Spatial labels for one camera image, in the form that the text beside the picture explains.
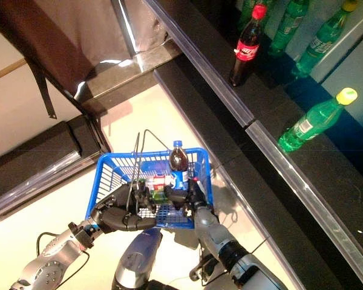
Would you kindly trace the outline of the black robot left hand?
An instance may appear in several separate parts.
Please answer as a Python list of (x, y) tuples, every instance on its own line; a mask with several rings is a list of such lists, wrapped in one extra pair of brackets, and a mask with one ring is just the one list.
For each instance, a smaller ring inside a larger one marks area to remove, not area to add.
[(92, 209), (90, 217), (105, 233), (117, 230), (137, 231), (156, 225), (153, 217), (140, 217), (141, 208), (156, 213), (156, 204), (143, 182), (121, 185), (101, 199)]

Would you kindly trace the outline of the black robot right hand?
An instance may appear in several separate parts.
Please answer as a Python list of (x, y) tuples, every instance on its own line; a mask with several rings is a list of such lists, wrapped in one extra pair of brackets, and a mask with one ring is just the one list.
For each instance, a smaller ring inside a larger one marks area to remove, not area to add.
[(182, 210), (184, 216), (193, 219), (200, 207), (208, 208), (212, 213), (214, 212), (213, 206), (207, 203), (201, 186), (200, 181), (189, 179), (187, 190), (175, 189), (166, 185), (164, 186), (164, 193), (176, 210)]

